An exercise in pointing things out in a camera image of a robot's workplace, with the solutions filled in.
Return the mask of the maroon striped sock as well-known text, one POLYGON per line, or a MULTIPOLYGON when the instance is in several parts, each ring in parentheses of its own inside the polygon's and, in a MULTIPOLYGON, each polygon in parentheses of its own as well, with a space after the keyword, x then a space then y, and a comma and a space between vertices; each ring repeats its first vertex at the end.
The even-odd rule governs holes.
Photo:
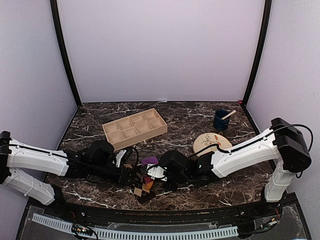
MULTIPOLYGON (((142 163, 142 167, 147 167, 149 164, 156 165, 159 163, 159 161, 156 156, 151 156, 151 157, 142 159, 141 163, 142 163)), ((148 176, 146 173, 143 173, 142 175, 143 175, 143 181, 145 184, 145 189, 150 190, 154 185, 154 180, 150 176, 148 176)))

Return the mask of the brown argyle sock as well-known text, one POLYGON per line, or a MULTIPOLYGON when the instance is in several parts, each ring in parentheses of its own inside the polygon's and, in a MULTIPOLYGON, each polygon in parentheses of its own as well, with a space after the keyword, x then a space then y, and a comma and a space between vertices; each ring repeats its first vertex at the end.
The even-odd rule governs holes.
POLYGON ((156 197, 153 191, 155 181, 146 174, 146 165, 139 164, 136 171, 128 178, 129 186, 140 204, 147 203, 156 197))

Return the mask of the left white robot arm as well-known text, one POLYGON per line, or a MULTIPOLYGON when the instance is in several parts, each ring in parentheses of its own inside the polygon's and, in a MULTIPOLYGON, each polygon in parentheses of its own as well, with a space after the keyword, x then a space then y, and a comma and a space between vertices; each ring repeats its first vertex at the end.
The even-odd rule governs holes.
POLYGON ((0 183, 24 196, 33 198, 60 218, 71 213, 60 187, 44 183, 24 169, 36 170, 72 179, 96 176, 122 185, 130 184, 138 169, 138 162, 126 166, 131 154, 138 151, 127 147, 119 153, 106 140, 95 140, 88 148, 79 151, 49 150, 21 143, 11 138, 9 131, 0 134, 0 183))

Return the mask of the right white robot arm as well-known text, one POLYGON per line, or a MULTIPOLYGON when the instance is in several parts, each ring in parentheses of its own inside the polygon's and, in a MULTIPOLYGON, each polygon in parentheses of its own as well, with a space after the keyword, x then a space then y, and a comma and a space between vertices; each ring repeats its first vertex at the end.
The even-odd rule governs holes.
POLYGON ((158 164, 164 169, 168 185, 175 189, 178 184, 205 186, 244 168, 276 160, 276 169, 263 188, 263 200, 255 205, 255 213, 266 217, 296 174, 305 171, 312 163, 310 149, 299 127, 300 124, 289 124, 278 117, 261 134, 226 150, 215 144, 216 151, 197 159, 169 150, 161 156, 158 164))

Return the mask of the round painted wooden plate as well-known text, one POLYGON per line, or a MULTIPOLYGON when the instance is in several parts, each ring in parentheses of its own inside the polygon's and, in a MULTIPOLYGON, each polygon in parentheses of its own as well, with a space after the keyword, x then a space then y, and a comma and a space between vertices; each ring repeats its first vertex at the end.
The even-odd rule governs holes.
POLYGON ((196 156, 200 157, 201 155, 204 155, 209 152, 217 152, 218 148, 215 145, 199 153, 200 150, 213 144, 219 145, 220 149, 222 150, 226 150, 232 147, 231 142, 224 136, 219 135, 217 133, 209 132, 209 133, 204 133, 198 136, 193 143, 192 149, 194 153, 197 153, 196 156))

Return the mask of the wooden compartment tray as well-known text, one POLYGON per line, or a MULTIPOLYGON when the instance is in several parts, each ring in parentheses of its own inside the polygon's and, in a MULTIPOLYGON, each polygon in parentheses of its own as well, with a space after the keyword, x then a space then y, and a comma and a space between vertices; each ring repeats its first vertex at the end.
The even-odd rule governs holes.
POLYGON ((154 108, 105 123, 102 128, 115 151, 168 132, 167 123, 154 108))

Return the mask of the dark blue mug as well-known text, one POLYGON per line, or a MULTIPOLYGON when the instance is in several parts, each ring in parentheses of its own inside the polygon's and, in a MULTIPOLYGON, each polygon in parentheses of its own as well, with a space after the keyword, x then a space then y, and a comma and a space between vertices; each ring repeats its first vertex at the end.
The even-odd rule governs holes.
POLYGON ((226 119, 223 119, 229 112, 223 109, 217 110, 213 119, 213 126, 216 130, 224 131, 228 128, 230 116, 226 119))

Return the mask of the small circuit board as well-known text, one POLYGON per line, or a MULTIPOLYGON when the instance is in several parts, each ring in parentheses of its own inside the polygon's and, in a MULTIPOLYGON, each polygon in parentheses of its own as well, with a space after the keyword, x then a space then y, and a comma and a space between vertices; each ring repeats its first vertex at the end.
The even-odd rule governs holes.
POLYGON ((91 236, 93 234, 88 227, 80 224, 73 224, 71 227, 71 232, 79 236, 91 236))

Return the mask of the wooden stick in mug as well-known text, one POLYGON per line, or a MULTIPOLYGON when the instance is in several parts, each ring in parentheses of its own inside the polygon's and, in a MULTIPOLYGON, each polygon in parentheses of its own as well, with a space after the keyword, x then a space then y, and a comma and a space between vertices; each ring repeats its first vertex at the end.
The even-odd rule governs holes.
POLYGON ((229 112, 227 115, 225 115, 224 117, 222 117, 221 119, 225 120, 225 119, 229 118, 230 116, 232 116, 233 114, 235 114, 236 112, 237 112, 236 110, 233 110, 233 111, 229 112))

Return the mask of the black front rail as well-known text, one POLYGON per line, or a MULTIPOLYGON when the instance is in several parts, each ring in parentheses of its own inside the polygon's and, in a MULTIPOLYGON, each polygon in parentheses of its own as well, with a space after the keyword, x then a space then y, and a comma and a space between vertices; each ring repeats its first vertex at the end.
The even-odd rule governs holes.
POLYGON ((253 211, 261 204, 257 201, 228 207, 181 211, 122 210, 73 203, 69 203, 68 206, 75 213, 78 223, 90 226, 107 226, 110 223, 173 225, 201 222, 236 225, 252 221, 253 211))

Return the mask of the left black frame post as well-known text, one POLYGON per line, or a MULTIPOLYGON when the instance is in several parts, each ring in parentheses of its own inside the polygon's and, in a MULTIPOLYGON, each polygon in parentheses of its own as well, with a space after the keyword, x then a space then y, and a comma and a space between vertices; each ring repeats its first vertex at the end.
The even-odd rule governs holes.
POLYGON ((53 19, 56 39, 57 39, 57 43, 60 51, 60 56, 61 56, 64 70, 67 76, 68 84, 72 92, 73 99, 75 101, 77 108, 79 108, 82 105, 82 101, 76 86, 76 81, 72 72, 69 56, 67 53, 67 47, 66 47, 63 28, 62 28, 61 19, 60 19, 58 1, 50 0, 49 2, 50 2, 51 15, 53 19))

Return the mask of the black frame post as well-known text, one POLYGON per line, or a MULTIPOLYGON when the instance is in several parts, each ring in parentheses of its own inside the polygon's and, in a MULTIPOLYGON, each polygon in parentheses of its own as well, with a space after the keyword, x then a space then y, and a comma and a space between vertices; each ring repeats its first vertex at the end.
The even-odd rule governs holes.
POLYGON ((69 56, 67 53, 67 47, 66 47, 63 28, 62 28, 61 19, 60 19, 58 1, 50 0, 49 2, 50 2, 51 15, 53 19, 56 39, 57 39, 57 43, 60 51, 60 56, 61 56, 64 70, 67 76, 68 84, 72 92, 73 99, 75 101, 77 108, 79 108, 82 105, 82 101, 76 86, 76 81, 72 72, 69 56))
POLYGON ((261 62, 263 50, 264 50, 264 45, 265 45, 265 40, 267 36, 267 31, 268 31, 268 25, 269 25, 269 20, 270 20, 270 15, 271 15, 271 8, 272 8, 272 0, 265 0, 264 1, 264 7, 263 7, 263 14, 262 14, 262 20, 261 20, 261 27, 259 31, 259 36, 258 36, 258 41, 257 41, 257 46, 256 46, 256 51, 252 63, 252 68, 250 71, 250 75, 248 78, 247 86, 244 92, 244 96, 242 99, 242 108, 245 109, 248 105, 254 83, 256 80, 256 76, 258 73, 259 65, 261 62))

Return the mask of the right black frame post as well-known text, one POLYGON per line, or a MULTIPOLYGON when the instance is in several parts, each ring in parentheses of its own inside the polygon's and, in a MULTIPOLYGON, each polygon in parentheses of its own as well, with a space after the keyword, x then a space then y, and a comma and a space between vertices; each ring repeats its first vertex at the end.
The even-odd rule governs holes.
POLYGON ((271 8, 272 8, 272 0, 265 0, 264 1, 264 7, 263 7, 263 14, 262 14, 262 20, 261 20, 261 27, 259 31, 259 36, 258 36, 258 41, 257 41, 257 46, 256 46, 256 51, 252 63, 252 68, 250 71, 250 75, 248 78, 247 86, 244 92, 244 96, 242 99, 242 108, 245 109, 248 105, 254 83, 256 80, 256 76, 258 73, 259 65, 261 62, 263 50, 264 50, 264 45, 265 45, 265 40, 267 36, 267 31, 268 31, 268 25, 269 25, 269 20, 270 20, 270 15, 271 15, 271 8))

